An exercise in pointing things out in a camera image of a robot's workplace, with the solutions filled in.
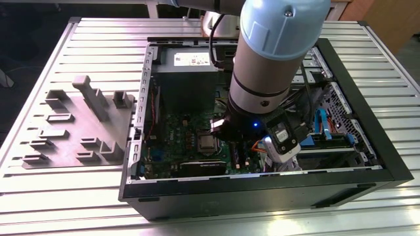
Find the metal table frame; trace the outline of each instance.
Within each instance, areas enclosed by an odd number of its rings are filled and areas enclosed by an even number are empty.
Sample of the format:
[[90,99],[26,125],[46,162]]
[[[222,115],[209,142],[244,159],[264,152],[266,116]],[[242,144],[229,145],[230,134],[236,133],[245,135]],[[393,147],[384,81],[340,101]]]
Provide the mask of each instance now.
[[50,108],[49,89],[76,93],[88,74],[104,94],[137,96],[146,36],[200,36],[200,21],[89,19],[65,27],[0,149],[0,232],[72,235],[417,235],[420,229],[420,87],[369,27],[325,22],[330,40],[414,180],[340,207],[148,222],[117,201],[120,166],[25,170],[20,157]]

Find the silver cylinder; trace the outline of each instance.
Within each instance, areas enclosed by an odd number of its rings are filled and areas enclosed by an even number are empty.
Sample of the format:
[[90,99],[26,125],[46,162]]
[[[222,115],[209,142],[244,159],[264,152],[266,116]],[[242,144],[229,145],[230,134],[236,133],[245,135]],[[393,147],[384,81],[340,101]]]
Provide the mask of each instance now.
[[242,110],[264,114],[277,108],[304,56],[305,53],[292,60],[270,60],[250,49],[240,34],[229,93]]
[[[210,29],[220,17],[216,12],[208,11],[202,18],[202,32],[205,36],[210,35]],[[214,37],[237,37],[238,36],[238,17],[225,15],[214,31]]]

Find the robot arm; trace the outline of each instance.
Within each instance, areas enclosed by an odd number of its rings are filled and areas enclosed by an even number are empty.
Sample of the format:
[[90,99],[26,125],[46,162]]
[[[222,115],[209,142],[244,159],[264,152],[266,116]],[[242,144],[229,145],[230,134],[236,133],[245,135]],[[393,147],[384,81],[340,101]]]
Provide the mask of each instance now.
[[241,8],[228,110],[210,122],[212,133],[230,142],[262,139],[284,162],[300,146],[280,103],[321,33],[330,0],[165,1],[232,15]]

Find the motherboard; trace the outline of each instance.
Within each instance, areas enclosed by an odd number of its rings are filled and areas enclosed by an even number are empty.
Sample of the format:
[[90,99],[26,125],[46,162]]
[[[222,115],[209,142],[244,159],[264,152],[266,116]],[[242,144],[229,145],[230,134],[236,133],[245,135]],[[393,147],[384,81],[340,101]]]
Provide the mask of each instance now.
[[144,152],[145,178],[173,178],[258,173],[260,155],[253,142],[226,143],[210,134],[209,120],[221,117],[224,106],[214,101],[214,112],[168,114],[162,118],[162,142],[152,143]]

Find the black cable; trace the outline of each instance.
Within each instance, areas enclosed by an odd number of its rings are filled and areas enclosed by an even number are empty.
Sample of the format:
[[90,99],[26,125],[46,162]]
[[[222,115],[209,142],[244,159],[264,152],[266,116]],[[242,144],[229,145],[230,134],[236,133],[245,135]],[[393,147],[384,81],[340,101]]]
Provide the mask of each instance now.
[[209,33],[209,59],[210,59],[212,64],[214,65],[214,67],[217,67],[218,69],[222,69],[222,65],[221,65],[221,63],[218,61],[216,61],[214,55],[212,53],[212,38],[214,36],[214,31],[216,31],[216,28],[217,28],[217,26],[220,24],[220,21],[221,21],[222,17],[224,17],[224,14],[221,14],[218,16],[218,18],[216,20],[216,23],[214,23],[214,25],[213,25],[213,27],[210,29],[210,33]]
[[286,103],[286,101],[292,100],[292,102],[294,102],[296,98],[300,96],[300,93],[302,92],[304,87],[301,87],[297,91],[294,91],[293,93],[290,93],[284,99],[282,102],[280,103],[280,106],[284,106]]
[[304,80],[304,87],[306,91],[306,96],[308,96],[308,102],[309,102],[309,122],[308,125],[309,127],[312,126],[312,121],[313,121],[313,102],[312,102],[312,97],[310,97],[310,89],[309,89],[309,82],[308,82],[308,77],[306,77],[306,72],[304,70],[302,63],[300,64],[300,70],[301,70],[301,75],[302,75],[302,80]]

